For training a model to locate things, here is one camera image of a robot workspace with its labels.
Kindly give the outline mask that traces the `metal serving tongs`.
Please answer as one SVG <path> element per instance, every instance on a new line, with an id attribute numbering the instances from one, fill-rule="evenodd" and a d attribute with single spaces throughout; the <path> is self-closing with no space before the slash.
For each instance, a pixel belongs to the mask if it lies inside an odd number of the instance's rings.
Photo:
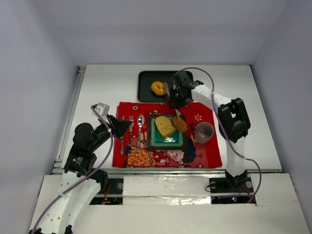
<path id="1" fill-rule="evenodd" d="M 168 86 L 168 84 L 167 84 L 166 82 L 163 84 L 163 87 L 165 88 L 166 95 L 170 98 L 169 86 Z M 179 111 L 178 108 L 175 108 L 175 112 L 176 112 L 176 115 L 177 115 L 178 117 L 181 115 L 181 112 Z"/>

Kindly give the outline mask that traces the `glazed donut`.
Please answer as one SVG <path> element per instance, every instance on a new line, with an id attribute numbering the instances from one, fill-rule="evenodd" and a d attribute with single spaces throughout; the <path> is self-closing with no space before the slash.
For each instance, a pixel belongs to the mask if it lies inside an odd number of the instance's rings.
<path id="1" fill-rule="evenodd" d="M 167 94 L 166 86 L 161 81 L 155 81 L 151 85 L 151 90 L 156 94 L 157 96 L 163 96 Z"/>

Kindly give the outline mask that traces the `pale bread slice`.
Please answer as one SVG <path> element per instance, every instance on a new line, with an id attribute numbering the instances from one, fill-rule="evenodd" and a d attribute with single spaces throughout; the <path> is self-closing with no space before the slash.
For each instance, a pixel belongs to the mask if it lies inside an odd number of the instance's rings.
<path id="1" fill-rule="evenodd" d="M 171 120 L 171 123 L 176 128 L 176 130 L 182 133 L 186 133 L 188 131 L 188 125 L 181 117 L 174 116 Z"/>

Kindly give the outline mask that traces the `brown bread slice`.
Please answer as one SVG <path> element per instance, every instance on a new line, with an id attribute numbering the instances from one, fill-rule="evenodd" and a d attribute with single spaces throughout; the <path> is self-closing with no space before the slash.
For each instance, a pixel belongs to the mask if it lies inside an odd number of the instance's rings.
<path id="1" fill-rule="evenodd" d="M 156 128 L 163 138 L 171 136 L 176 130 L 171 120 L 166 116 L 159 116 L 155 119 Z"/>

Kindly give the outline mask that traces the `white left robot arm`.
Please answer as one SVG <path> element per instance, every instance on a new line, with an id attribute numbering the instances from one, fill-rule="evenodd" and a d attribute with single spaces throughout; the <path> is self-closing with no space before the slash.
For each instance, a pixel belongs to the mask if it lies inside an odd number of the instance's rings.
<path id="1" fill-rule="evenodd" d="M 89 123 L 75 128 L 57 196 L 39 216 L 31 234 L 73 234 L 95 195 L 107 189 L 107 172 L 94 167 L 95 151 L 107 140 L 123 137 L 131 122 L 112 115 L 106 119 L 99 116 L 98 120 L 97 128 Z"/>

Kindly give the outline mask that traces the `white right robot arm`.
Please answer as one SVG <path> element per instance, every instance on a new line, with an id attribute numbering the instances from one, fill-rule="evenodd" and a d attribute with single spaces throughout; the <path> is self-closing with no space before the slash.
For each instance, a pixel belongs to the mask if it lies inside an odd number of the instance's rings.
<path id="1" fill-rule="evenodd" d="M 238 193 L 248 180 L 245 166 L 244 145 L 251 127 L 249 116 L 240 98 L 230 99 L 215 92 L 215 85 L 208 88 L 199 80 L 192 81 L 185 69 L 176 72 L 169 89 L 170 107 L 178 110 L 191 98 L 212 109 L 218 121 L 219 132 L 226 141 L 227 165 L 224 177 L 210 179 L 208 188 L 213 194 Z"/>

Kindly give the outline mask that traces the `black baking tray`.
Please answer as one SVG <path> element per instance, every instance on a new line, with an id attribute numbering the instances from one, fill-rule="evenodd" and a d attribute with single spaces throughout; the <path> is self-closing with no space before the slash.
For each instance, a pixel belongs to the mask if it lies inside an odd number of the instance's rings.
<path id="1" fill-rule="evenodd" d="M 159 96 L 152 91 L 152 84 L 155 81 L 167 83 L 168 88 L 172 89 L 174 81 L 172 77 L 177 71 L 141 71 L 138 74 L 137 99 L 143 103 L 166 103 L 170 101 L 167 94 Z"/>

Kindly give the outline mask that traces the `red patterned placemat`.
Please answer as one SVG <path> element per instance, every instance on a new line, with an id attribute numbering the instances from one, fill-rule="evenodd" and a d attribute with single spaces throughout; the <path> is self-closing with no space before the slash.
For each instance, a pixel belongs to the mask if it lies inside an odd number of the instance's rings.
<path id="1" fill-rule="evenodd" d="M 175 114 L 168 103 L 134 103 L 120 102 L 117 107 L 117 117 L 129 120 L 134 116 L 132 152 L 129 155 L 129 130 L 124 135 L 124 155 L 120 155 L 120 140 L 115 141 L 113 167 L 118 168 L 194 168 L 213 169 L 222 166 L 217 136 L 213 135 L 209 142 L 200 144 L 194 139 L 191 123 L 208 122 L 214 124 L 214 114 L 211 109 L 198 102 L 191 102 L 181 110 L 188 125 L 186 150 L 148 150 L 147 128 L 145 123 L 141 130 L 139 153 L 137 149 L 138 125 L 137 117 L 142 114 Z"/>

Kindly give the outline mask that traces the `lilac mug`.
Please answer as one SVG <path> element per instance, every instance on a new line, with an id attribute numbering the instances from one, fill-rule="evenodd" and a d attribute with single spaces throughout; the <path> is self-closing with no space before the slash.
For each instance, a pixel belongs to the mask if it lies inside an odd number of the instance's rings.
<path id="1" fill-rule="evenodd" d="M 215 133 L 214 126 L 208 122 L 191 123 L 191 129 L 194 132 L 194 139 L 200 144 L 209 142 Z"/>

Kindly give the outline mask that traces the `teal square plate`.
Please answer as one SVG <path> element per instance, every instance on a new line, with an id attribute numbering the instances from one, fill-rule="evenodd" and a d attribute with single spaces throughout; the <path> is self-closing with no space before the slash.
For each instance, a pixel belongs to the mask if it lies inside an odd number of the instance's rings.
<path id="1" fill-rule="evenodd" d="M 159 116 L 165 116 L 169 120 L 175 115 L 149 114 L 147 117 L 147 145 L 148 150 L 186 150 L 187 149 L 187 133 L 175 130 L 172 135 L 163 138 L 155 124 L 155 119 Z"/>

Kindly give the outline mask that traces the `silver foil covered panel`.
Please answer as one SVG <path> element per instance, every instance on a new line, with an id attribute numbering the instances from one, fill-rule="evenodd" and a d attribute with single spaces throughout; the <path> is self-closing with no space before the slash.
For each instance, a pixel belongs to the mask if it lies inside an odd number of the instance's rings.
<path id="1" fill-rule="evenodd" d="M 210 205 L 202 176 L 127 176 L 123 182 L 124 205 Z"/>

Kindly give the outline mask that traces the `aluminium frame rail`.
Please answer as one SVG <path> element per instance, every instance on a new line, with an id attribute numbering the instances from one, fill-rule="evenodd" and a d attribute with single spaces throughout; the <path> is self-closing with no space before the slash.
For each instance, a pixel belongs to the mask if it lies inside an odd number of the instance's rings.
<path id="1" fill-rule="evenodd" d="M 120 102 L 136 102 L 138 75 L 141 71 L 178 71 L 182 65 L 87 65 L 78 76 L 78 86 L 70 105 L 65 135 L 57 158 L 66 161 L 72 147 L 74 129 L 88 122 L 99 122 L 91 106 L 99 102 L 109 105 L 116 114 Z M 227 98 L 241 98 L 246 106 L 251 128 L 245 143 L 245 162 L 249 172 L 281 172 L 282 167 L 273 142 L 263 105 L 250 66 L 247 65 L 189 65 L 195 80 Z"/>

